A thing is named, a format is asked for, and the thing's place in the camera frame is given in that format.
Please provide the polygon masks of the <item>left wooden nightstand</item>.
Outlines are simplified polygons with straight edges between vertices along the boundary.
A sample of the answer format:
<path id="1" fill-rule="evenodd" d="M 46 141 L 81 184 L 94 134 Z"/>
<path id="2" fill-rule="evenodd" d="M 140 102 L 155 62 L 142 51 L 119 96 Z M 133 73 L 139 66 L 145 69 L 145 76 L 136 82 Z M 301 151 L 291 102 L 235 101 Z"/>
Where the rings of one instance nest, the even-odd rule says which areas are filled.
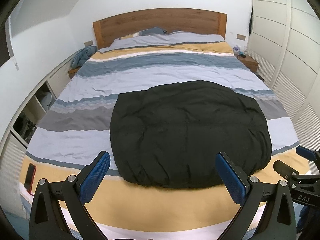
<path id="1" fill-rule="evenodd" d="M 80 68 L 81 67 L 78 67 L 78 68 L 70 69 L 68 71 L 68 75 L 69 75 L 70 79 L 72 79 L 75 76 L 75 74 L 79 71 Z"/>

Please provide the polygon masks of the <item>wall switch plate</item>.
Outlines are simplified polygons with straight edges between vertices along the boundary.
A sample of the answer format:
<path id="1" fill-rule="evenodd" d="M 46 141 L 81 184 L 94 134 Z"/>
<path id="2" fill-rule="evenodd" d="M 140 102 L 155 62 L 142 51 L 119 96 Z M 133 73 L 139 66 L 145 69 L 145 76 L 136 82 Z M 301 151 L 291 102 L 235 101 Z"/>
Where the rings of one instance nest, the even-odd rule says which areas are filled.
<path id="1" fill-rule="evenodd" d="M 90 40 L 90 41 L 87 41 L 84 43 L 85 47 L 89 47 L 89 46 L 92 46 L 93 45 L 93 41 Z"/>
<path id="2" fill-rule="evenodd" d="M 238 40 L 242 40 L 242 41 L 245 41 L 245 40 L 246 40 L 246 36 L 245 36 L 245 35 L 241 35 L 241 34 L 237 34 L 237 35 L 236 35 L 236 38 L 237 38 Z"/>

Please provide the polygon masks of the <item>grey blue pillow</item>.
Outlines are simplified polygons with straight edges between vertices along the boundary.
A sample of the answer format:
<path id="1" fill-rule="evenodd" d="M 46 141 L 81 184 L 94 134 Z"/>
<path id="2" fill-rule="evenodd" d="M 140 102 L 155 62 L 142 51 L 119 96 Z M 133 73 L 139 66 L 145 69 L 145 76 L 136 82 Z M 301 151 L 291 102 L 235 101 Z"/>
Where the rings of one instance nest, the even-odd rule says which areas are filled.
<path id="1" fill-rule="evenodd" d="M 155 35 L 155 34 L 166 34 L 167 30 L 162 29 L 160 27 L 153 27 L 150 29 L 141 30 L 138 34 L 139 36 L 146 36 L 146 35 Z"/>

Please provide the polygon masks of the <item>blue crumpled cloth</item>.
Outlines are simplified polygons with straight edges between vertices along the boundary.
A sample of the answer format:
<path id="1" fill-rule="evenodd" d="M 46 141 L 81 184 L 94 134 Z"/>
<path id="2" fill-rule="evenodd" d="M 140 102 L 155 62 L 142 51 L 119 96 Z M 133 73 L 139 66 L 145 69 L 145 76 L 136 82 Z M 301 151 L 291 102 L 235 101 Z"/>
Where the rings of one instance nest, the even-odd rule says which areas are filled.
<path id="1" fill-rule="evenodd" d="M 72 58 L 71 68 L 81 67 L 97 50 L 97 46 L 88 46 L 77 51 Z"/>

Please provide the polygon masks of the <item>red phone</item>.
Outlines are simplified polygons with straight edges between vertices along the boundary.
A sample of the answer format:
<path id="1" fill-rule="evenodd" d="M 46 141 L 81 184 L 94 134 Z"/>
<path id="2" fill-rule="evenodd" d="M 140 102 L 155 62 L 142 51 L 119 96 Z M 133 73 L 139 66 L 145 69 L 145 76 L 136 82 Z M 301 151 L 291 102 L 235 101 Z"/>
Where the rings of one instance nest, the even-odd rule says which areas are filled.
<path id="1" fill-rule="evenodd" d="M 25 181 L 24 181 L 24 188 L 29 193 L 31 193 L 35 172 L 36 172 L 36 166 L 30 163 L 28 166 L 27 174 L 25 176 Z"/>

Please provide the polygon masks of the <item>striped duvet cover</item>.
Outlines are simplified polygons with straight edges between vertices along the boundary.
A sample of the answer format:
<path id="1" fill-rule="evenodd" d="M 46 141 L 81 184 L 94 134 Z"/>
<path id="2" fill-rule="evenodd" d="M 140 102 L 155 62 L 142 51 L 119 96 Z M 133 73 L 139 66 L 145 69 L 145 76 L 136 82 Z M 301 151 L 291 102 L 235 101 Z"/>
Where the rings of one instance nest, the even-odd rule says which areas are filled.
<path id="1" fill-rule="evenodd" d="M 299 140 L 276 94 L 221 36 L 177 32 L 116 40 L 95 53 L 40 121 L 23 159 L 20 183 L 29 165 L 35 166 L 33 182 L 60 181 L 79 173 L 99 152 L 111 152 L 109 124 L 119 94 L 195 80 L 254 98 L 267 120 L 272 161 L 309 172 L 308 161 L 295 152 Z M 125 181 L 115 162 L 86 207 L 111 239 L 216 239 L 238 210 L 223 185 L 143 187 Z"/>

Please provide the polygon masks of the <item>wall switch plate right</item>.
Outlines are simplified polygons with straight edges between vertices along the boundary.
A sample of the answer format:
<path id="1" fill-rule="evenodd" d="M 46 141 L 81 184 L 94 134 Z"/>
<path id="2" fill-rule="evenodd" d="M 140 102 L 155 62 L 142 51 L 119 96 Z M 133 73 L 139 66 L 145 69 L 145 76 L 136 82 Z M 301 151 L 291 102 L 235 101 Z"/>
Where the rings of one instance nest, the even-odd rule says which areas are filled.
<path id="1" fill-rule="evenodd" d="M 237 38 L 238 40 L 242 40 L 242 41 L 245 41 L 245 40 L 246 40 L 246 36 L 245 36 L 245 35 L 241 35 L 241 34 L 237 34 L 237 35 L 236 35 L 236 38 Z"/>

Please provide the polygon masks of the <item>white low shelf unit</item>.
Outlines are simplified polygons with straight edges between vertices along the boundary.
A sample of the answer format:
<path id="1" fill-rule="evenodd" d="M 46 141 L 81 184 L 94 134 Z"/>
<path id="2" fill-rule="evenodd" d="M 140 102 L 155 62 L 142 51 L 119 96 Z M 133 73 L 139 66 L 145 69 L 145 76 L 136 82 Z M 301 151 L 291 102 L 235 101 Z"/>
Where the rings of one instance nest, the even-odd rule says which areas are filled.
<path id="1" fill-rule="evenodd" d="M 65 85 L 69 83 L 70 77 L 65 66 L 71 65 L 74 55 L 75 53 L 72 53 L 63 59 L 30 91 L 19 105 L 1 139 L 1 207 L 5 210 L 22 209 L 19 177 L 28 143 L 14 129 L 14 123 L 23 111 L 27 111 L 27 114 L 32 116 L 33 123 L 38 124 L 40 122 L 47 111 L 36 97 L 37 91 L 43 85 L 46 85 L 53 98 L 57 98 L 59 94 L 50 85 L 49 80 L 56 76 L 61 77 Z"/>

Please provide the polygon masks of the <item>wooden headboard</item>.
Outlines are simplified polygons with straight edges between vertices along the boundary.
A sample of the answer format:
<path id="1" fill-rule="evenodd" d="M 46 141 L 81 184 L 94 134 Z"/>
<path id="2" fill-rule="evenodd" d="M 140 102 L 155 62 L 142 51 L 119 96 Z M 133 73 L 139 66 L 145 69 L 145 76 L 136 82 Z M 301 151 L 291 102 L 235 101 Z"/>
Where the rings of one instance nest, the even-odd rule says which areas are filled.
<path id="1" fill-rule="evenodd" d="M 157 8 L 127 12 L 93 22 L 99 49 L 117 38 L 140 30 L 160 27 L 168 33 L 187 31 L 226 36 L 227 14 L 202 9 Z"/>

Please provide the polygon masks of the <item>black puffer coat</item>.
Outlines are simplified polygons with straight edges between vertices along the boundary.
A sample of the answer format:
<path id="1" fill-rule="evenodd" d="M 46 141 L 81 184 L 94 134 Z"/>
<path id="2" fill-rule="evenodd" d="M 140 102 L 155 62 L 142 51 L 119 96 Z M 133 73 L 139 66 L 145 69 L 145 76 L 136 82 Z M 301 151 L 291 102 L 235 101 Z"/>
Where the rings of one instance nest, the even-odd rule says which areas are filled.
<path id="1" fill-rule="evenodd" d="M 265 168 L 272 153 L 256 100 L 208 81 L 121 93 L 110 141 L 126 181 L 172 189 L 221 184 L 215 167 L 220 152 L 247 174 Z"/>

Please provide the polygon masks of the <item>right wooden nightstand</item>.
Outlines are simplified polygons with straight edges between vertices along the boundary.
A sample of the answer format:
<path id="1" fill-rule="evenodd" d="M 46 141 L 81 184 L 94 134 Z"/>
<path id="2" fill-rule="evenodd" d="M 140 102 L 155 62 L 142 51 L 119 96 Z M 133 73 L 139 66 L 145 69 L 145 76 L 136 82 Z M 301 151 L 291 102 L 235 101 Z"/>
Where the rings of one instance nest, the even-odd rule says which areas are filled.
<path id="1" fill-rule="evenodd" d="M 235 55 L 236 58 L 242 62 L 251 72 L 256 73 L 258 69 L 259 63 L 255 61 L 252 57 L 247 55 L 246 57 L 242 57 L 240 55 Z"/>

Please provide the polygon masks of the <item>wooden nightstand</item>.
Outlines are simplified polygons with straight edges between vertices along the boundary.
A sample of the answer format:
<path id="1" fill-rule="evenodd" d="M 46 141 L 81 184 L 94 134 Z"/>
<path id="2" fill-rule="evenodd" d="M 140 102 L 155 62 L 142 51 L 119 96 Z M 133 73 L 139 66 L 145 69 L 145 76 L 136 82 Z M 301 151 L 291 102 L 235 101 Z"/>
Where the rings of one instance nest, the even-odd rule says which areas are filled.
<path id="1" fill-rule="evenodd" d="M 70 79 L 72 79 L 75 76 L 75 74 L 79 71 L 80 68 L 81 67 L 78 67 L 78 68 L 70 69 L 68 71 L 68 75 L 69 75 Z"/>
<path id="2" fill-rule="evenodd" d="M 235 55 L 236 58 L 242 62 L 251 72 L 256 73 L 258 69 L 259 63 L 255 61 L 252 57 L 247 55 L 246 57 L 242 57 L 240 55 Z"/>

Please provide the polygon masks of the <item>wall switch plate left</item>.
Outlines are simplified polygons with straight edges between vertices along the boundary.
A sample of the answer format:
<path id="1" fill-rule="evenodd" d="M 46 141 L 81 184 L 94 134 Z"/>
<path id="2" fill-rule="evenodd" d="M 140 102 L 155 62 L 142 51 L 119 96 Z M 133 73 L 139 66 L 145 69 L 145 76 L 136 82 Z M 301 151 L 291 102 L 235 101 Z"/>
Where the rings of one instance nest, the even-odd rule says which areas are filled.
<path id="1" fill-rule="evenodd" d="M 89 47 L 89 46 L 92 46 L 93 45 L 93 41 L 90 40 L 90 41 L 87 41 L 84 43 L 85 47 Z"/>

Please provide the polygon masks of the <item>white wardrobe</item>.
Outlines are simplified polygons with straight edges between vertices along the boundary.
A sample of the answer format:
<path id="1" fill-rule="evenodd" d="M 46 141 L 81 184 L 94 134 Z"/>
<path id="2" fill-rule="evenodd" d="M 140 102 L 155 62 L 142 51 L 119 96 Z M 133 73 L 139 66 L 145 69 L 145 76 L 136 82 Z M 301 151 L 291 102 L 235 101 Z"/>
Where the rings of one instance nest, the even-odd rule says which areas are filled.
<path id="1" fill-rule="evenodd" d="M 307 0 L 252 0 L 248 53 L 297 132 L 319 149 L 319 18 Z"/>

